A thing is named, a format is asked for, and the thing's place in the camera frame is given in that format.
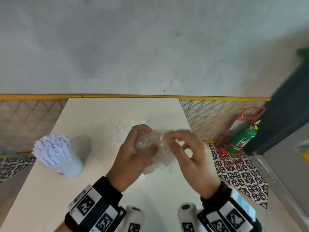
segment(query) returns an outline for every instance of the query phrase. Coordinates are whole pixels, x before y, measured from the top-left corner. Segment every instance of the lattice panel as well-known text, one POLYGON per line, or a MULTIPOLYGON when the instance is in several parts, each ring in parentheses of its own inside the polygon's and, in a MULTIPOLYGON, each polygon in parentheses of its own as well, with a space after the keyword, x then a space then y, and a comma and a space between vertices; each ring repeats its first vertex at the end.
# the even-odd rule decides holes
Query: lattice panel
POLYGON ((14 152, 28 152, 36 140, 49 135, 65 100, 0 101, 0 145, 14 152))
MULTIPOLYGON (((261 101, 194 101, 181 100, 183 111, 193 132, 203 140, 216 140, 245 108, 261 107, 261 101)), ((249 116, 257 110, 246 112, 249 116)))
MULTIPOLYGON (((29 152, 36 140, 49 135, 67 99, 0 101, 0 145, 14 152, 29 152)), ((257 101, 180 101, 193 132, 216 140, 245 108, 257 101)))

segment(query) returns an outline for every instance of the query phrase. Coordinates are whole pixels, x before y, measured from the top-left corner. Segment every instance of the hand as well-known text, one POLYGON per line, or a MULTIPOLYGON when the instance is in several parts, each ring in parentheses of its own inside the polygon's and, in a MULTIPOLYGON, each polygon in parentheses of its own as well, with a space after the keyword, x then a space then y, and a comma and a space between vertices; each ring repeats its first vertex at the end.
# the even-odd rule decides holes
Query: hand
POLYGON ((180 170, 189 185, 204 199, 211 198, 221 181, 209 146, 189 130, 169 132, 164 139, 178 160, 180 170), (176 140, 184 141, 185 144, 180 146, 176 140), (187 148, 192 150, 191 158, 184 152, 187 148))
POLYGON ((152 144, 142 154, 137 155, 135 143, 141 131, 151 133, 152 129, 147 125, 133 126, 121 145, 111 170, 106 174, 110 184, 119 192, 125 191, 138 179, 145 166, 158 151, 157 145, 152 144))

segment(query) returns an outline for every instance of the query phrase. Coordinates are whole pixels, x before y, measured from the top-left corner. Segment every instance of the green fire extinguisher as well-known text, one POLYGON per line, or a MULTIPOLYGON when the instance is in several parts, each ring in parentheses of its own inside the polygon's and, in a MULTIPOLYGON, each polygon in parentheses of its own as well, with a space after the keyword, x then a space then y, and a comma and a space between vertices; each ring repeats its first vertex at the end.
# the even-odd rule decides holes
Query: green fire extinguisher
MULTIPOLYGON (((252 138, 257 135, 257 123, 260 123, 260 121, 251 124, 249 128, 245 128, 240 133, 236 134, 232 138, 231 143, 234 146, 243 148, 252 138)), ((229 146, 226 150, 232 154, 236 154, 239 151, 232 146, 229 146)))

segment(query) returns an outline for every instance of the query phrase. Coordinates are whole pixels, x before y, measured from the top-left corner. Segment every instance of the person's left hand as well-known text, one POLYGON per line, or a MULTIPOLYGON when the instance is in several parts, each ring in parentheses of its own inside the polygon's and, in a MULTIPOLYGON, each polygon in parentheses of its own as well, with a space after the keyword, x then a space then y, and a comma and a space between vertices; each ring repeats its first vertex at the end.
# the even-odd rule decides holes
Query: person's left hand
POLYGON ((145 166, 158 151, 157 145, 152 144, 142 154, 137 155, 136 138, 142 131, 151 133, 152 129, 147 125, 133 126, 121 145, 111 170, 106 174, 109 183, 119 192, 125 191, 138 179, 145 166))

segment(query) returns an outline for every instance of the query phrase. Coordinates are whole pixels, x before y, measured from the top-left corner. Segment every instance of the tabletop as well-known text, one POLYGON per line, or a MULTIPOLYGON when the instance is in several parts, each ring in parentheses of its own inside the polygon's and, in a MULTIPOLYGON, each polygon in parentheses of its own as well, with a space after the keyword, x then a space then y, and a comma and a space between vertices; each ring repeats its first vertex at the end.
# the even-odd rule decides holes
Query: tabletop
MULTIPOLYGON (((66 178, 36 161, 0 231, 53 232, 64 220, 68 204, 111 168, 119 146, 119 124, 146 124, 153 129, 190 129, 177 98, 70 98, 52 135, 64 134, 78 155, 86 158, 75 178, 66 178)), ((156 169, 125 192, 120 206, 134 205, 145 213, 143 231, 180 231, 177 209, 183 202, 201 207, 199 195, 175 164, 170 173, 156 169)))

